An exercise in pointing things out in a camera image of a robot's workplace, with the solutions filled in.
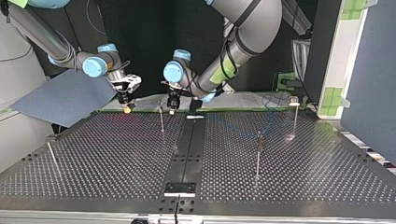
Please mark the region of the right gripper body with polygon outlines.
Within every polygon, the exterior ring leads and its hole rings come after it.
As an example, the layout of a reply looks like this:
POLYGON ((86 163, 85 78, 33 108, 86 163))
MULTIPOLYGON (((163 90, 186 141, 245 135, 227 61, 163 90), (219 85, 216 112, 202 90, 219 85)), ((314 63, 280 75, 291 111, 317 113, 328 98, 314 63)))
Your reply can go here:
POLYGON ((134 103, 134 97, 131 93, 129 92, 118 92, 117 94, 118 102, 120 103, 121 106, 123 107, 128 107, 128 108, 134 108, 135 103, 134 103))

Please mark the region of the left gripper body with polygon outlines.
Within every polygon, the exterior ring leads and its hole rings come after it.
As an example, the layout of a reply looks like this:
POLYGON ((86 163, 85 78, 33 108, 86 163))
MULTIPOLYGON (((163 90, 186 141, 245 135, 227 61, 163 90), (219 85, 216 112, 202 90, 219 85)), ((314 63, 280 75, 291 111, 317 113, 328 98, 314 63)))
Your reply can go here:
POLYGON ((173 110, 179 109, 180 106, 180 91, 179 90, 169 90, 167 107, 173 110))

